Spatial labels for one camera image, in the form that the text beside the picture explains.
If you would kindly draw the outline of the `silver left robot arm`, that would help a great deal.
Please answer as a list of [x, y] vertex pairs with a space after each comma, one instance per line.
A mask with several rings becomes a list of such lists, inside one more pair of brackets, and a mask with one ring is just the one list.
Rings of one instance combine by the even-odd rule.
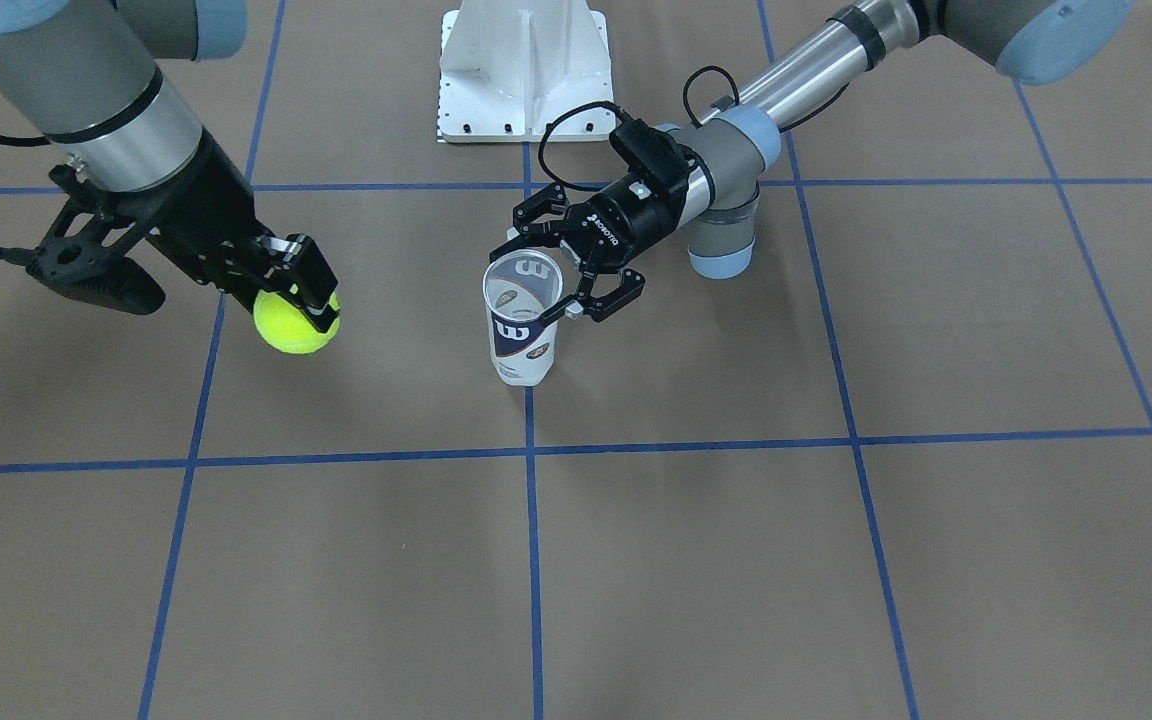
[[859, 1], [846, 5], [814, 35], [685, 127], [649, 126], [622, 106], [609, 142], [626, 160], [616, 182], [588, 185], [553, 179], [513, 211], [511, 232], [490, 253], [559, 249], [579, 283], [543, 310], [602, 323], [643, 291], [631, 262], [685, 229], [692, 270], [728, 279], [753, 259], [759, 179], [776, 164], [782, 137], [808, 122], [893, 51], [945, 36], [1001, 76], [1024, 85], [1070, 76], [1119, 32], [1129, 1]]

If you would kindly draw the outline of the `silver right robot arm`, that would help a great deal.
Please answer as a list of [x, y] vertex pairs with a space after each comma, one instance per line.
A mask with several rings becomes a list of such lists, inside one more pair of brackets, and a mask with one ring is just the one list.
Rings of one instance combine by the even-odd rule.
[[338, 278], [306, 234], [278, 236], [253, 191], [160, 67], [228, 58], [242, 1], [0, 1], [0, 94], [50, 146], [65, 206], [33, 249], [1, 249], [83, 304], [151, 314], [161, 287], [131, 258], [147, 242], [247, 306], [270, 344], [308, 353], [338, 328]]

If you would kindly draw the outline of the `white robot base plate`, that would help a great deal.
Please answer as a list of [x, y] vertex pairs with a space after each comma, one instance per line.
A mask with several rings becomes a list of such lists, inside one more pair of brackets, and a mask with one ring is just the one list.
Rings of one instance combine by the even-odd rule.
[[438, 141], [538, 142], [613, 100], [607, 18], [585, 1], [463, 1], [440, 28]]

